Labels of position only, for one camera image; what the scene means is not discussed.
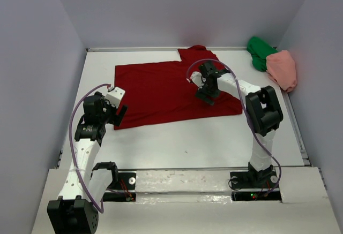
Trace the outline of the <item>red t shirt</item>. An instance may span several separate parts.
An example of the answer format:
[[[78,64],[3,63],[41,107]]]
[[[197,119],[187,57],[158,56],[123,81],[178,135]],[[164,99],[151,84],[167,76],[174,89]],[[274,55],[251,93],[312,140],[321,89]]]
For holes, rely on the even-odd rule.
[[[195,96],[197,86],[186,81],[187,69],[200,59],[217,56],[204,46],[179,49],[180,61],[139,63],[115,67],[115,86],[125,90],[128,109],[118,130],[206,117],[242,113],[239,99],[221,93],[209,105]]]

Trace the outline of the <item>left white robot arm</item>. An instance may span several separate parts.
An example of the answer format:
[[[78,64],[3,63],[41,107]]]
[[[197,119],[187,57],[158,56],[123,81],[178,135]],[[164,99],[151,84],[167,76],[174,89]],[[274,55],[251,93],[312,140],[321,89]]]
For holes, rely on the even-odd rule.
[[[69,133],[72,162],[56,200],[50,200],[47,214],[55,233],[95,233],[104,212],[103,195],[118,184],[115,162],[96,163],[106,126],[119,126],[127,111],[121,106],[125,91],[112,87],[105,95],[84,96],[75,132]]]

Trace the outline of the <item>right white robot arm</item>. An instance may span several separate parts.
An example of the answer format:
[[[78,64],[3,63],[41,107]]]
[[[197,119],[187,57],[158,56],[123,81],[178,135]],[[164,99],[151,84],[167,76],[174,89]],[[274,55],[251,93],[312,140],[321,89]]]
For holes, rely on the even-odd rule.
[[[228,66],[217,69],[216,59],[200,59],[198,63],[199,70],[193,72],[189,79],[198,88],[196,97],[210,105],[214,105],[214,99],[221,93],[237,98],[253,136],[248,169],[231,172],[230,188],[233,191],[260,188],[273,192],[279,187],[282,169],[272,155],[272,146],[284,119],[275,89],[240,80]]]

